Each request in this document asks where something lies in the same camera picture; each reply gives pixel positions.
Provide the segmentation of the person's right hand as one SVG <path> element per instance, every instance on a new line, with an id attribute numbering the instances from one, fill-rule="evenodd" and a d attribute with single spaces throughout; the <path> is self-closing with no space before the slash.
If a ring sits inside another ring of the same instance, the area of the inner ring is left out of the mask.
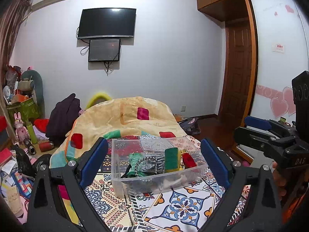
<path id="1" fill-rule="evenodd" d="M 278 164 L 275 161 L 273 162 L 272 167 L 273 167 L 272 172 L 273 179 L 278 188 L 279 199 L 281 200 L 286 195 L 286 189 L 285 189 L 286 179 L 279 173 Z"/>

